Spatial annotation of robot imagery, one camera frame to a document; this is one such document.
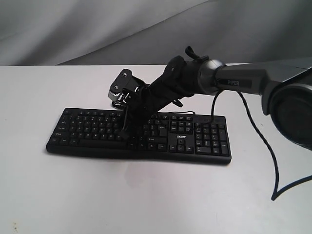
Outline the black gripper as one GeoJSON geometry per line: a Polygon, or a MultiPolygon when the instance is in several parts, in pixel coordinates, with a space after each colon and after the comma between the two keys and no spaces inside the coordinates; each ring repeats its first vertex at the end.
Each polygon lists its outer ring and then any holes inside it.
{"type": "Polygon", "coordinates": [[[153,114],[177,99],[194,95],[183,83],[186,65],[183,57],[176,56],[169,61],[159,78],[148,86],[140,87],[137,93],[130,92],[119,132],[121,138],[130,137],[130,149],[146,149],[144,125],[153,114]]]}

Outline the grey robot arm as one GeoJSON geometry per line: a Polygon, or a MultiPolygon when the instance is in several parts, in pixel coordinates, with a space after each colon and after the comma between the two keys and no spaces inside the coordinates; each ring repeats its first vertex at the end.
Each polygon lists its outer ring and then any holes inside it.
{"type": "Polygon", "coordinates": [[[296,58],[226,65],[199,57],[191,47],[190,61],[176,56],[150,85],[141,82],[129,92],[121,135],[136,128],[173,101],[195,94],[218,95],[229,90],[261,96],[262,112],[289,141],[312,147],[312,59],[296,58]]]}

